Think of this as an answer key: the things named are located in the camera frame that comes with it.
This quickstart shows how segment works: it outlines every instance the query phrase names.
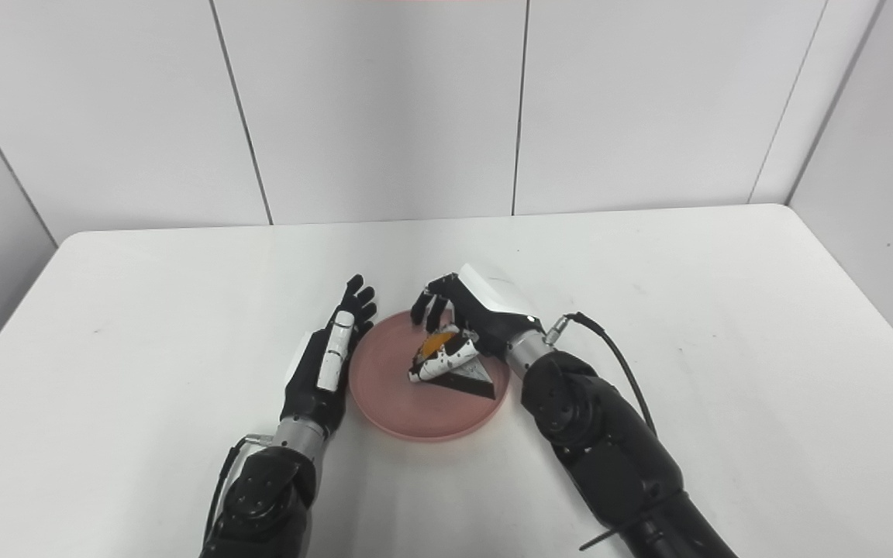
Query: white table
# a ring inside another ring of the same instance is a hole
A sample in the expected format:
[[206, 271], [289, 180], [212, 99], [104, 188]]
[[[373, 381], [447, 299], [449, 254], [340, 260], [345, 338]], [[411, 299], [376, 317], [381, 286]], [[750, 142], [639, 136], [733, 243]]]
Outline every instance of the white table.
[[[197, 556], [226, 448], [273, 431], [343, 282], [364, 273], [390, 315], [465, 261], [546, 322], [605, 325], [739, 555], [893, 555], [893, 331], [793, 212], [758, 205], [72, 236], [0, 335], [0, 557]], [[625, 386], [591, 333], [560, 344]], [[519, 386], [443, 444], [348, 405], [309, 555], [577, 555], [602, 529]]]

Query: black cable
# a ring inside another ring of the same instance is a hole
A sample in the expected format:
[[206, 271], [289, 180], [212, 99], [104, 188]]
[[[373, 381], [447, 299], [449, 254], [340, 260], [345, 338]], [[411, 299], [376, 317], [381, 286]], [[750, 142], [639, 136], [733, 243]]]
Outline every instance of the black cable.
[[215, 522], [216, 509], [219, 509], [219, 497], [222, 495], [222, 487], [226, 484], [226, 479], [228, 479], [229, 473], [233, 470], [233, 464], [236, 463], [236, 458], [240, 455], [240, 450], [243, 449], [246, 443], [246, 437], [240, 438], [240, 441], [233, 448], [229, 449], [229, 453], [226, 454], [226, 460], [222, 462], [222, 470], [219, 471], [219, 481], [216, 481], [215, 491], [212, 492], [209, 516], [205, 519], [205, 537], [202, 538], [203, 542], [209, 540], [209, 534], [212, 534], [212, 523]]
[[595, 335], [600, 336], [600, 338], [605, 341], [605, 345], [609, 346], [609, 349], [615, 354], [615, 359], [619, 361], [622, 371], [625, 372], [629, 385], [633, 389], [636, 401], [639, 403], [639, 409], [643, 413], [643, 420], [646, 421], [646, 426], [650, 429], [650, 432], [653, 432], [653, 435], [656, 435], [657, 429], [653, 426], [653, 417], [650, 416], [650, 409], [646, 406], [646, 399], [643, 398], [643, 392], [640, 390], [639, 384], [636, 382], [636, 377], [632, 374], [632, 368], [629, 367], [629, 363], [626, 362], [626, 357], [622, 355], [621, 350], [615, 345], [615, 342], [613, 342], [609, 334], [605, 332], [605, 329], [603, 329], [598, 322], [591, 320], [591, 318], [581, 312], [578, 312], [577, 314], [564, 314], [564, 317], [567, 317], [568, 320], [578, 322], [578, 324], [585, 326], [585, 328], [591, 329], [592, 332], [595, 332]]

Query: panel seam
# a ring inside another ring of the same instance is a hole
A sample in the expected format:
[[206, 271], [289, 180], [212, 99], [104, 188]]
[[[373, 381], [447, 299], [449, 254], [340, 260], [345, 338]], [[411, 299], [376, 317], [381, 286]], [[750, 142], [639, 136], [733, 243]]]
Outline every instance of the panel seam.
[[226, 37], [222, 34], [222, 25], [219, 22], [219, 11], [215, 9], [215, 0], [209, 0], [209, 9], [212, 10], [212, 21], [215, 22], [215, 34], [219, 37], [219, 49], [222, 50], [222, 59], [226, 62], [226, 73], [229, 74], [229, 85], [233, 88], [233, 99], [236, 102], [236, 110], [240, 114], [240, 124], [243, 126], [243, 136], [247, 140], [247, 149], [250, 151], [250, 162], [254, 167], [257, 177], [257, 187], [260, 190], [261, 201], [264, 204], [264, 212], [267, 213], [268, 225], [274, 224], [271, 215], [271, 205], [267, 201], [267, 192], [264, 190], [264, 180], [261, 177], [260, 165], [257, 162], [257, 152], [254, 149], [253, 140], [250, 138], [250, 127], [247, 125], [247, 116], [243, 110], [243, 102], [240, 100], [240, 91], [236, 86], [236, 75], [233, 73], [233, 63], [229, 60], [229, 52], [226, 49]]
[[512, 173], [512, 212], [515, 215], [516, 189], [519, 184], [519, 148], [522, 144], [522, 98], [526, 90], [526, 47], [529, 43], [529, 3], [526, 0], [526, 21], [522, 28], [522, 68], [519, 74], [519, 117], [515, 127], [515, 169]]
[[19, 189], [20, 194], [22, 195], [22, 199], [26, 201], [26, 204], [29, 206], [29, 210], [33, 212], [33, 215], [36, 218], [36, 222], [40, 224], [43, 232], [47, 234], [47, 238], [50, 238], [50, 243], [53, 244], [54, 249], [57, 248], [57, 238], [53, 237], [53, 233], [50, 232], [50, 229], [47, 228], [47, 222], [43, 220], [43, 216], [40, 215], [40, 210], [36, 208], [34, 205], [33, 199], [29, 197], [28, 191], [26, 188], [22, 186], [22, 181], [19, 180], [19, 177], [16, 174], [16, 171], [13, 169], [12, 165], [9, 163], [9, 159], [6, 158], [6, 154], [2, 151], [2, 147], [0, 146], [0, 159], [2, 163], [6, 166], [6, 170], [9, 171], [9, 176], [12, 177], [14, 183], [16, 184], [16, 188]]
[[829, 0], [826, 0], [825, 3], [822, 4], [822, 11], [819, 12], [819, 18], [815, 21], [815, 28], [812, 29], [812, 36], [809, 37], [809, 44], [805, 47], [805, 56], [802, 57], [802, 61], [798, 64], [798, 71], [795, 74], [794, 81], [791, 82], [791, 90], [788, 91], [788, 97], [784, 99], [784, 107], [781, 108], [781, 116], [777, 119], [777, 126], [774, 128], [774, 133], [770, 136], [770, 142], [767, 144], [767, 151], [763, 154], [763, 161], [760, 162], [760, 168], [757, 169], [756, 177], [753, 179], [753, 188], [750, 189], [750, 195], [747, 195], [746, 202], [749, 204], [750, 201], [753, 200], [753, 194], [756, 191], [757, 185], [760, 183], [760, 177], [763, 174], [764, 167], [767, 166], [767, 159], [770, 158], [770, 151], [774, 147], [774, 141], [777, 139], [777, 134], [781, 131], [781, 124], [784, 123], [784, 114], [788, 112], [788, 105], [791, 104], [791, 98], [795, 96], [795, 88], [798, 86], [798, 78], [802, 76], [802, 70], [805, 68], [805, 62], [809, 59], [809, 53], [812, 52], [812, 43], [815, 42], [815, 35], [819, 34], [819, 26], [822, 25], [822, 17], [826, 15], [826, 7], [829, 6]]
[[833, 95], [833, 101], [829, 103], [826, 115], [822, 117], [822, 124], [819, 124], [819, 130], [815, 132], [815, 138], [812, 138], [812, 145], [809, 147], [808, 155], [805, 155], [805, 161], [802, 162], [801, 168], [798, 169], [798, 176], [795, 177], [795, 182], [791, 185], [791, 191], [789, 191], [788, 197], [784, 200], [784, 205], [790, 205], [791, 198], [793, 198], [796, 191], [798, 191], [798, 185], [801, 184], [802, 179], [805, 176], [805, 169], [808, 169], [809, 164], [812, 162], [812, 156], [815, 156], [815, 149], [819, 147], [819, 141], [822, 141], [822, 135], [825, 135], [826, 133], [826, 127], [829, 126], [829, 120], [833, 117], [833, 112], [836, 111], [836, 106], [840, 104], [840, 98], [843, 97], [843, 91], [846, 89], [847, 82], [853, 77], [853, 70], [857, 67], [857, 60], [860, 59], [860, 54], [864, 52], [864, 48], [867, 46], [867, 40], [871, 38], [874, 24], [876, 24], [877, 19], [880, 17], [885, 2], [886, 0], [879, 0], [877, 7], [874, 8], [871, 20], [867, 23], [867, 28], [864, 29], [864, 35], [860, 38], [860, 42], [857, 44], [857, 50], [853, 52], [853, 57], [851, 57], [850, 63], [846, 66], [843, 78], [840, 79], [840, 86], [836, 88], [836, 94]]

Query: robotic arm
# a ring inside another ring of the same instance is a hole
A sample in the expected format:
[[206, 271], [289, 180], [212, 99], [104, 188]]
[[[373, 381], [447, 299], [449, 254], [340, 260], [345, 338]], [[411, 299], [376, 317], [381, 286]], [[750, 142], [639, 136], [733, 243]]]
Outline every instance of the robotic arm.
[[[660, 444], [652, 421], [645, 422], [591, 365], [553, 347], [567, 320], [544, 333], [520, 300], [500, 274], [465, 265], [426, 286], [412, 307], [412, 321], [422, 322], [432, 302], [426, 317], [432, 332], [451, 301], [454, 321], [468, 329], [472, 345], [502, 358], [522, 378], [522, 406], [609, 529], [606, 536], [622, 536], [637, 558], [735, 558], [688, 498], [681, 469]], [[431, 358], [433, 370], [426, 375], [445, 371], [436, 368], [439, 361]]]
[[325, 328], [308, 338], [284, 389], [277, 431], [273, 436], [245, 438], [265, 448], [245, 460], [219, 511], [220, 488], [243, 441], [227, 456], [209, 511], [201, 558], [295, 558], [302, 554], [309, 508], [319, 490], [322, 453], [347, 409], [350, 356], [377, 311], [371, 303], [374, 289], [363, 285], [360, 275], [350, 279]]
[[[244, 441], [230, 451], [201, 558], [302, 554], [322, 453], [343, 420], [347, 363], [376, 312], [373, 289], [362, 287], [359, 275], [347, 282], [333, 317], [308, 338], [284, 390], [277, 431], [244, 439], [265, 448], [245, 460], [220, 511], [220, 488]], [[618, 533], [637, 558], [735, 558], [684, 492], [680, 467], [657, 440], [652, 421], [644, 421], [587, 363], [553, 347], [568, 317], [544, 332], [514, 284], [469, 265], [429, 283], [412, 306], [412, 321], [418, 325], [425, 319], [426, 329], [437, 331], [447, 303], [453, 303], [456, 342], [444, 343], [410, 370], [414, 381], [445, 374], [478, 353], [502, 358], [522, 378], [523, 407], [593, 515], [609, 529], [606, 536]], [[583, 315], [577, 319], [586, 324]]]

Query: pink plate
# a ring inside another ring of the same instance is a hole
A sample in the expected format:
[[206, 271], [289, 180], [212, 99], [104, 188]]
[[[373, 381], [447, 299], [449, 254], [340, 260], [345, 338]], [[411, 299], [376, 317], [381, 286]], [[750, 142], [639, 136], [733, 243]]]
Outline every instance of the pink plate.
[[495, 399], [432, 384], [412, 384], [408, 369], [426, 339], [408, 312], [386, 318], [360, 340], [350, 361], [350, 393], [368, 420], [403, 440], [442, 442], [469, 434], [495, 414], [505, 398], [509, 370], [479, 356], [495, 384]]

